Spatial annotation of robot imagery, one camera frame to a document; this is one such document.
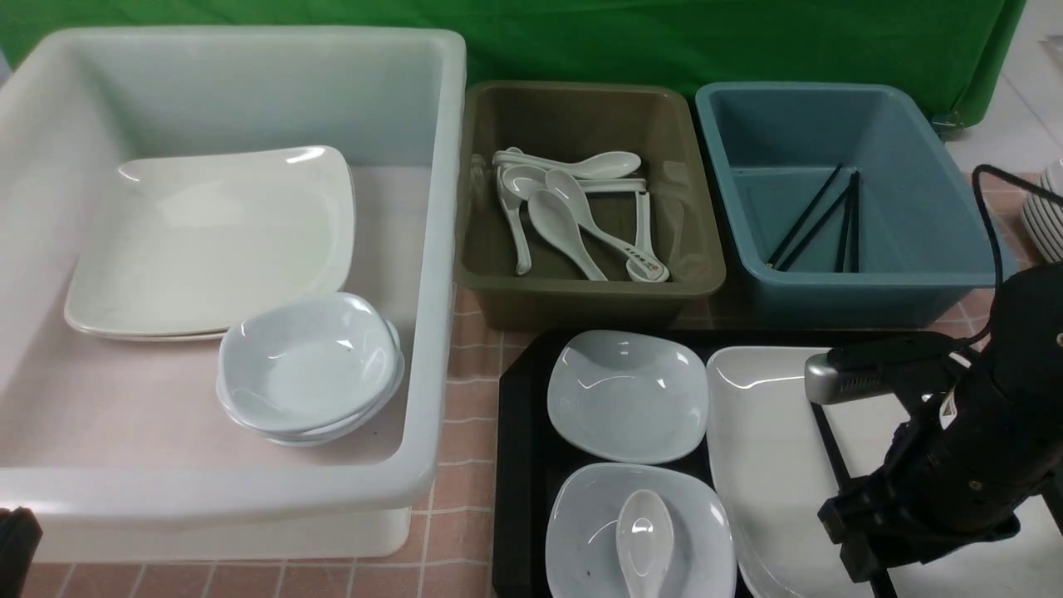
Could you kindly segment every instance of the black serving tray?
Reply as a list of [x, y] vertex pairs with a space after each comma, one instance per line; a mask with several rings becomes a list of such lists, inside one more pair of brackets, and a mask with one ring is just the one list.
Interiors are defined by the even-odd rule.
[[[546, 525], [564, 481], [580, 467], [606, 460], [566, 442], [546, 414], [546, 386], [554, 363], [572, 338], [559, 331], [536, 339], [499, 385], [499, 456], [494, 497], [494, 554], [491, 582], [499, 598], [553, 598], [546, 583]], [[714, 330], [645, 332], [693, 351], [702, 362], [731, 346], [834, 347], [895, 332]], [[660, 465], [713, 485], [706, 441], [687, 457]], [[1063, 495], [1052, 485], [1044, 495], [1063, 530]], [[753, 598], [738, 576], [737, 598]]]

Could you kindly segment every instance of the brown plastic bin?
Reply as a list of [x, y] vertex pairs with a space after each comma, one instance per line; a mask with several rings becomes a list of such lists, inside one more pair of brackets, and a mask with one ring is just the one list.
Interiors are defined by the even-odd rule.
[[[577, 161], [611, 150], [642, 157], [654, 251], [665, 283], [628, 279], [622, 256], [588, 235], [585, 243], [608, 281], [592, 281], [535, 232], [522, 207], [532, 270], [516, 274], [517, 251], [499, 205], [491, 157], [525, 153]], [[595, 221], [635, 241], [635, 195], [594, 194]], [[488, 326], [551, 328], [665, 327], [692, 298], [724, 281], [726, 267], [690, 108], [660, 87], [497, 81], [466, 93], [458, 180], [457, 279], [478, 298]]]

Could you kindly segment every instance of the green cloth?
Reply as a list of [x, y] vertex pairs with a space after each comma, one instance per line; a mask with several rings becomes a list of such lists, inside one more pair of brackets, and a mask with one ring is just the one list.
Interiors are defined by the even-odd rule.
[[370, 24], [457, 31], [469, 82], [884, 83], [931, 117], [981, 119], [1025, 0], [0, 0], [17, 64], [46, 34], [138, 24]]

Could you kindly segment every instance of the blue plastic bin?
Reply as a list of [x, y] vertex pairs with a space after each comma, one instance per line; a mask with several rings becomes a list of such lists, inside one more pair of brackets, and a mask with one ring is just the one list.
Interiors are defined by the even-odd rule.
[[[922, 328], [993, 286], [973, 191], [915, 102], [881, 85], [714, 83], [695, 99], [762, 324]], [[861, 173], [860, 271], [834, 272], [838, 209], [789, 271], [765, 263], [836, 165], [793, 242]], [[1015, 257], [1001, 242], [1005, 275]]]

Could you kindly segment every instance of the stacked bowls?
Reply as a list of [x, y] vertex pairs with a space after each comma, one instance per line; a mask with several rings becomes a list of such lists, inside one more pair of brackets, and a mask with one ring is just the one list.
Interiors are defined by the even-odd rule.
[[[1041, 173], [1042, 187], [1063, 193], [1063, 160]], [[1043, 197], [1028, 193], [1023, 204], [1023, 226], [1047, 261], [1063, 260], [1063, 207]]]
[[270, 442], [318, 446], [376, 415], [405, 370], [394, 326], [365, 298], [335, 292], [230, 329], [218, 400], [230, 420]]

